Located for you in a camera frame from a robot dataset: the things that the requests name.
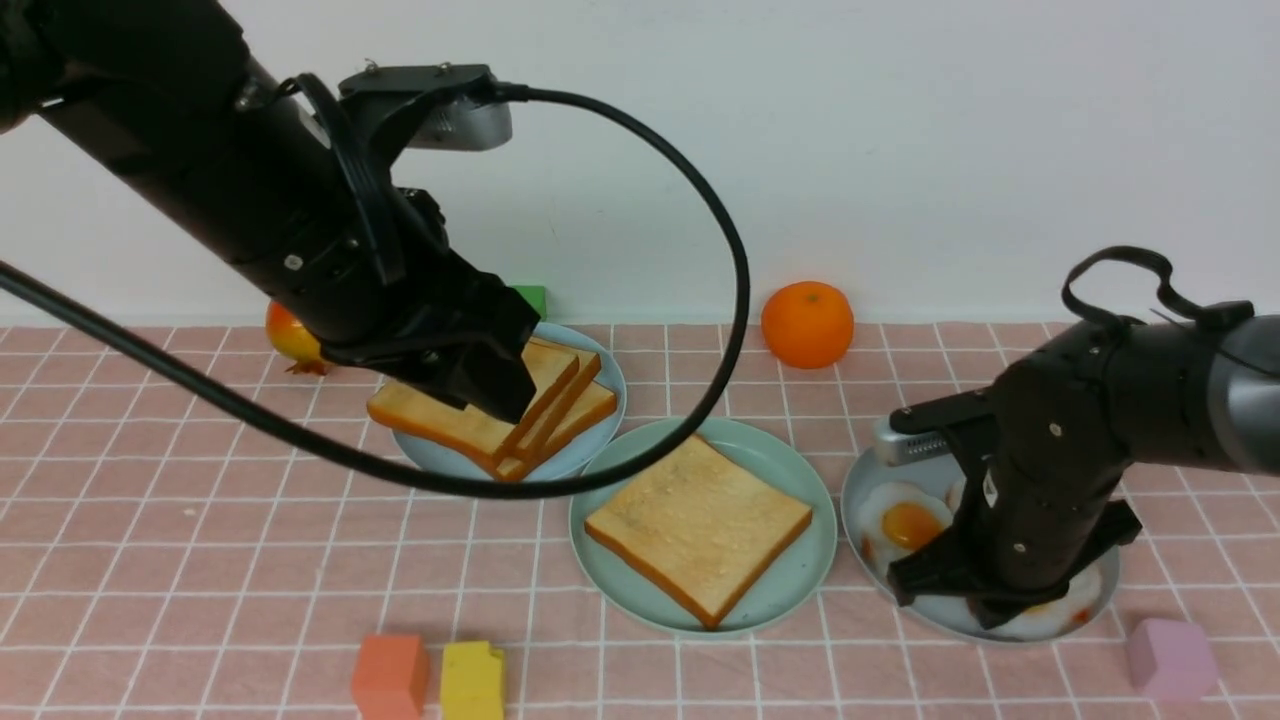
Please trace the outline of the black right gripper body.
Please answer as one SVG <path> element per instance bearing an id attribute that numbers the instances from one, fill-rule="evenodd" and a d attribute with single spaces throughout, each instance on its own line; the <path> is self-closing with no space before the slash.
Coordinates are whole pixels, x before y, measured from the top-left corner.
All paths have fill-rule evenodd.
<path id="1" fill-rule="evenodd" d="M 986 389 L 901 407 L 904 433 L 936 430 L 970 487 L 952 525 L 991 591 L 1056 584 L 1080 562 L 1129 457 L 1108 424 L 1115 338 L 1076 323 Z"/>

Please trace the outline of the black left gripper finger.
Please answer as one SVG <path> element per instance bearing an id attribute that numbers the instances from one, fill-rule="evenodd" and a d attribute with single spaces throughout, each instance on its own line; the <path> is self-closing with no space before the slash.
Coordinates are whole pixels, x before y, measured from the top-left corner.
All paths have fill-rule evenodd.
<path id="1" fill-rule="evenodd" d="M 408 386 L 448 407 L 466 409 L 460 372 L 466 359 L 461 345 L 429 346 L 417 340 L 367 341 L 355 345 L 320 343 L 321 357 L 342 366 L 372 370 Z"/>
<path id="2" fill-rule="evenodd" d="M 524 360 L 530 340 L 529 334 L 506 338 L 443 336 L 440 401 L 451 407 L 475 407 L 500 421 L 517 423 L 536 389 Z"/>

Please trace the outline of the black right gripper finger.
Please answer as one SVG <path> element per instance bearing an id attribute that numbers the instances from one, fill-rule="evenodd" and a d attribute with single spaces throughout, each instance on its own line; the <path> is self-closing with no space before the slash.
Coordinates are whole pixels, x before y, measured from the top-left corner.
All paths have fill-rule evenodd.
<path id="1" fill-rule="evenodd" d="M 892 561 L 884 583 L 899 606 L 913 605 L 922 596 L 991 597 L 991 584 L 959 536 L 937 536 L 916 552 Z"/>
<path id="2" fill-rule="evenodd" d="M 986 600 L 969 600 L 968 610 L 983 632 L 992 632 L 1029 607 L 1065 596 L 1070 580 L 1080 570 L 1097 562 L 1103 577 L 1102 594 L 1092 607 L 1089 620 L 1073 628 L 1070 632 L 1080 630 L 1097 619 L 1108 606 L 1120 579 L 1119 550 L 1125 544 L 1130 544 L 1140 534 L 1142 529 L 1143 525 L 1128 501 L 1110 501 L 1105 506 L 1100 523 L 1094 528 L 1094 534 L 1089 538 L 1091 542 L 1112 541 L 1112 544 L 1106 551 L 1094 556 L 1092 553 L 1094 546 L 1089 544 L 1085 547 L 1085 552 L 1082 553 L 1080 562 L 1071 568 L 1061 582 L 1044 588 L 1036 588 L 1030 592 L 1018 592 L 1015 594 L 996 596 Z"/>

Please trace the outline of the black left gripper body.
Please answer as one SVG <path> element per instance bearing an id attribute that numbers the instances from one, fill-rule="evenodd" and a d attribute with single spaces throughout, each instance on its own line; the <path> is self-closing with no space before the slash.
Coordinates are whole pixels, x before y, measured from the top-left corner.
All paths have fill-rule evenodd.
<path id="1" fill-rule="evenodd" d="M 232 196 L 228 261 L 288 309 L 319 343 L 445 334 L 531 336 L 535 311 L 498 275 L 454 251 L 438 205 L 390 190 L 389 224 L 370 231 L 333 186 Z"/>

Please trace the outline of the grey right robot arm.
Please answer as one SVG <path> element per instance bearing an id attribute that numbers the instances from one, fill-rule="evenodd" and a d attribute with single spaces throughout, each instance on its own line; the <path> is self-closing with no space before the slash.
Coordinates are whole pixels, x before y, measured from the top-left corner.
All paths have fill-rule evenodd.
<path id="1" fill-rule="evenodd" d="M 982 389 L 901 407 L 966 487 L 951 524 L 890 564 L 897 603 L 968 602 L 984 629 L 1066 594 L 1142 525 L 1114 491 L 1135 464 L 1277 475 L 1277 318 L 1230 331 L 1078 322 Z"/>

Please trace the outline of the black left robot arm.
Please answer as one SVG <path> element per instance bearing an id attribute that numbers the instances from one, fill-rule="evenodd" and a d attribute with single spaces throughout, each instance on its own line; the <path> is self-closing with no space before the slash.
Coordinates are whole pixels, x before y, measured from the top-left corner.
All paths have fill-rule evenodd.
<path id="1" fill-rule="evenodd" d="M 401 151 L 495 149 L 483 64 L 275 79 L 216 1 L 5 1 L 3 128 L 38 117 L 285 307 L 335 364 L 517 421 L 538 313 L 449 245 Z"/>

